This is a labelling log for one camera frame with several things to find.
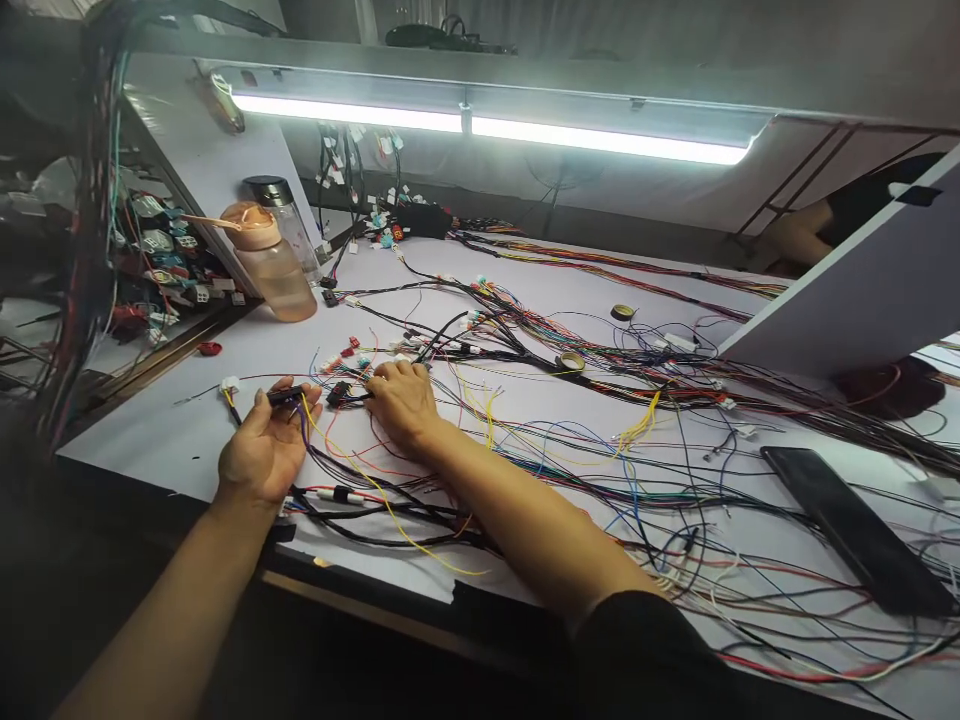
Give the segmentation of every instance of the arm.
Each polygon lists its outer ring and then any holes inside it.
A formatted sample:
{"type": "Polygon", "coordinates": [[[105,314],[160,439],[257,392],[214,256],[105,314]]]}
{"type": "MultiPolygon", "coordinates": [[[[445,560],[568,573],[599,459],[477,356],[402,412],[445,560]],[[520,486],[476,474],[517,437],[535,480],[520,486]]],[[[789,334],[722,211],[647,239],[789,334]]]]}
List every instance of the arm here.
{"type": "Polygon", "coordinates": [[[832,220],[830,205],[826,200],[819,200],[770,223],[763,231],[761,242],[772,243],[784,260],[813,267],[833,250],[817,237],[832,220]]]}
{"type": "MultiPolygon", "coordinates": [[[[289,387],[284,378],[274,389],[289,387]]],[[[320,389],[304,386],[318,416],[320,389]]],[[[306,450],[299,416],[263,391],[220,455],[220,487],[157,584],[67,696],[55,720],[187,718],[306,450]]]]}
{"type": "Polygon", "coordinates": [[[562,495],[437,414],[423,365],[384,363],[367,408],[404,450],[438,472],[480,518],[510,565],[570,623],[624,590],[661,595],[644,573],[562,495]]]}

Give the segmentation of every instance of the red object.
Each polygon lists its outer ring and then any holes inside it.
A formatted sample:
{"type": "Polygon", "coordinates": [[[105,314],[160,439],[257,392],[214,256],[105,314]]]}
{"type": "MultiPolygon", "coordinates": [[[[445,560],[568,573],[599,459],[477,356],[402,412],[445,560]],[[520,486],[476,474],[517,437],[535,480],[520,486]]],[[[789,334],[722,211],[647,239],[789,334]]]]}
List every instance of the red object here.
{"type": "Polygon", "coordinates": [[[220,354],[220,351],[223,350],[223,345],[220,343],[200,343],[197,345],[197,350],[199,350],[200,354],[204,357],[213,357],[214,355],[220,354]]]}

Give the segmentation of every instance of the black sleeve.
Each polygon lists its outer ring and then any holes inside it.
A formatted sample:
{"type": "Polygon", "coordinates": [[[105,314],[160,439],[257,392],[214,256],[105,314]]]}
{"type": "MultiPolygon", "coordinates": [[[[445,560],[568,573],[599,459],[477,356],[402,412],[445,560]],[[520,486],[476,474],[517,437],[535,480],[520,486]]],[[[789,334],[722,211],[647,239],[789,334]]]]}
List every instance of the black sleeve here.
{"type": "Polygon", "coordinates": [[[833,213],[831,223],[818,233],[827,245],[837,247],[890,202],[890,183],[916,182],[943,153],[915,155],[864,175],[826,197],[833,213]]]}
{"type": "Polygon", "coordinates": [[[737,674],[679,610],[651,593],[604,600],[580,628],[574,649],[585,717],[702,720],[717,713],[743,720],[753,714],[737,674]]]}

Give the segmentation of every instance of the black phone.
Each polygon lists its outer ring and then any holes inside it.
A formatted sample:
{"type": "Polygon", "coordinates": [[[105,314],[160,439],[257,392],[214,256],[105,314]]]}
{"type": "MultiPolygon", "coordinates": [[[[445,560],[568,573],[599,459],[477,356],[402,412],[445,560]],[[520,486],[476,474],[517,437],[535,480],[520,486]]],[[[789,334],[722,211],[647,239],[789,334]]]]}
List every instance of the black phone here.
{"type": "Polygon", "coordinates": [[[957,601],[943,583],[820,455],[782,447],[762,447],[760,455],[885,612],[957,614],[957,601]]]}

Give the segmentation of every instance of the right hand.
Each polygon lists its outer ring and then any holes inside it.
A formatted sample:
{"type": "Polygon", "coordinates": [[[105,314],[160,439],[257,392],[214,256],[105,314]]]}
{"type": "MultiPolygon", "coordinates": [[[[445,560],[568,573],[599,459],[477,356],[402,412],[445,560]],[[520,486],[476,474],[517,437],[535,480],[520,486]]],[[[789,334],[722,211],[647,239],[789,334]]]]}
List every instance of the right hand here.
{"type": "Polygon", "coordinates": [[[405,360],[380,365],[367,383],[364,401],[387,435],[411,459],[422,459],[425,443],[447,424],[437,413],[427,369],[405,360]]]}

